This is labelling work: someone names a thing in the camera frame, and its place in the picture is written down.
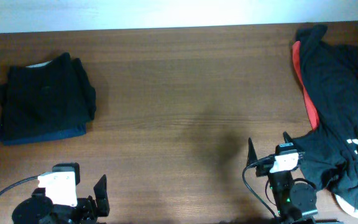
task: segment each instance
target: wooden table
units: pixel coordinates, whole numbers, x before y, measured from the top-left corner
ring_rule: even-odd
[[[358,45],[358,22],[330,23],[324,38]],[[25,177],[78,162],[77,196],[93,195],[106,174],[108,223],[213,223],[269,218],[245,188],[246,139],[258,156],[282,133],[311,128],[291,64],[291,43],[311,24],[0,34],[0,83],[10,65],[79,57],[97,92],[85,136],[6,147],[0,190]],[[266,178],[247,174],[264,196]],[[30,197],[37,181],[0,197],[0,223]],[[317,218],[358,223],[318,193]]]

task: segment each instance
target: white wall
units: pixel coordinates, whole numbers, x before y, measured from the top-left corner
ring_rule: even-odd
[[[332,21],[358,0],[0,0],[0,33]]]

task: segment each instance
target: stack of folded clothes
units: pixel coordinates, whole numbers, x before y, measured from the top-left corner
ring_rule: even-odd
[[[64,53],[28,67],[11,67],[0,85],[0,141],[5,145],[52,141],[86,133],[96,92],[81,61]]]

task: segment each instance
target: black fabric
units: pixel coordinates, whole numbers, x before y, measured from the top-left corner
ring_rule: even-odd
[[[81,61],[64,53],[43,67],[11,67],[0,86],[2,141],[73,129],[94,119],[96,92]]]
[[[326,31],[319,25],[296,35],[303,84],[320,124],[292,142],[306,152],[304,176],[358,209],[358,145],[347,141],[358,139],[358,47],[330,46],[321,41]]]

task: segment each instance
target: wood grain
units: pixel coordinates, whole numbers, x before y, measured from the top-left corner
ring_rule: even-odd
[[[266,156],[282,133],[311,128],[291,65],[290,43],[311,24],[0,34],[0,83],[10,65],[79,57],[97,92],[85,136],[6,147],[0,190],[59,162],[79,162],[77,196],[106,174],[107,223],[214,223],[269,218],[245,188],[246,139]],[[324,38],[358,45],[358,22],[330,23]],[[264,194],[266,179],[247,174]],[[0,198],[0,223],[37,182]],[[358,223],[327,191],[319,216]]]

